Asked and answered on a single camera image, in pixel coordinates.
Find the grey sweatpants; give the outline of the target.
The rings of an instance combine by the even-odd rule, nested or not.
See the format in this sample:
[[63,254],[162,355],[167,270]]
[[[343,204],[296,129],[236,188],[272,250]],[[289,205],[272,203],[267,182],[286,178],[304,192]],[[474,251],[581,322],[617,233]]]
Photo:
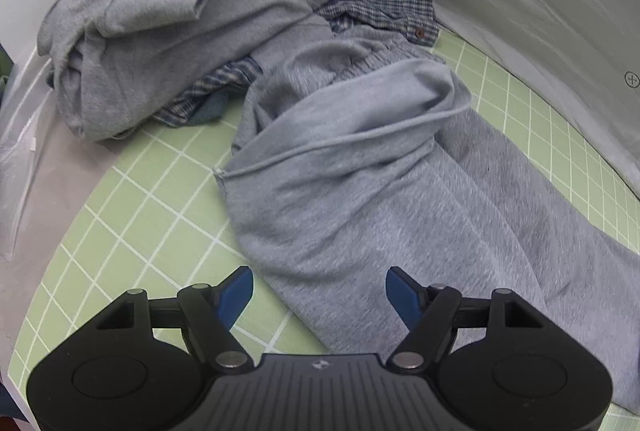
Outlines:
[[639,259],[592,225],[400,34],[318,16],[254,50],[218,175],[247,262],[333,353],[388,355],[398,266],[483,298],[518,292],[608,367],[639,408]]

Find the green grid cutting mat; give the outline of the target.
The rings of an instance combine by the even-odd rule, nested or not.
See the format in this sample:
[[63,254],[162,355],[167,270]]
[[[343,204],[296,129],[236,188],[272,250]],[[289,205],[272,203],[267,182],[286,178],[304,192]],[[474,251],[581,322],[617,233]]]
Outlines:
[[[442,32],[434,54],[460,76],[473,108],[592,225],[638,249],[638,198],[570,122],[460,36]],[[201,128],[151,122],[108,166],[55,241],[17,333],[6,384],[19,407],[35,365],[125,290],[169,298],[187,285],[216,285],[245,264],[217,183],[241,112],[232,104]]]

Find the clear plastic bag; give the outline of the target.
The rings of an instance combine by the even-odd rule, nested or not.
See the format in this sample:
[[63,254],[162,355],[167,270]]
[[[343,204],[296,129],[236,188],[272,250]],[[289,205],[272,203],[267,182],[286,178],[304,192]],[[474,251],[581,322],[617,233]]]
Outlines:
[[9,76],[1,106],[1,258],[14,260],[26,200],[56,113],[51,61],[32,52]]

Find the blue plaid shirt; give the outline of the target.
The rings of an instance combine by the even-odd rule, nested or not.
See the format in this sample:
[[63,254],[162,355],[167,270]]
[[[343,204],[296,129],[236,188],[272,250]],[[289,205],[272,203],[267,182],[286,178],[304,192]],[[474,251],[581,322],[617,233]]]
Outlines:
[[[432,0],[331,0],[305,21],[281,34],[284,42],[303,28],[318,28],[341,34],[353,27],[395,32],[417,46],[433,47],[439,36]],[[275,39],[240,59],[227,61],[207,71],[168,104],[152,114],[152,119],[169,128],[195,126],[217,120],[227,109],[229,99],[239,96],[262,75],[262,70],[277,64],[281,51],[271,55]]]

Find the grey hooded sweatshirt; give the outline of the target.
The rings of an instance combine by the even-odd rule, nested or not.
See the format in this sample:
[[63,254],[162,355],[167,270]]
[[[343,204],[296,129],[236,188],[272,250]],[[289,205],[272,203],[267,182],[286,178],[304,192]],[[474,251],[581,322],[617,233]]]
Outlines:
[[331,0],[56,0],[37,50],[58,110],[99,142],[162,109],[210,70],[248,55]]

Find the green fabric at left edge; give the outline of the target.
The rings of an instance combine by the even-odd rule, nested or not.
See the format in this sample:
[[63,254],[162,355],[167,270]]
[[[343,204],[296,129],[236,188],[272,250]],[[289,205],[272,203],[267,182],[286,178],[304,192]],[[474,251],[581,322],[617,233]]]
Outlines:
[[6,50],[0,45],[0,105],[2,104],[3,95],[6,91],[6,84],[8,84],[9,76],[13,69],[13,60],[6,53]]

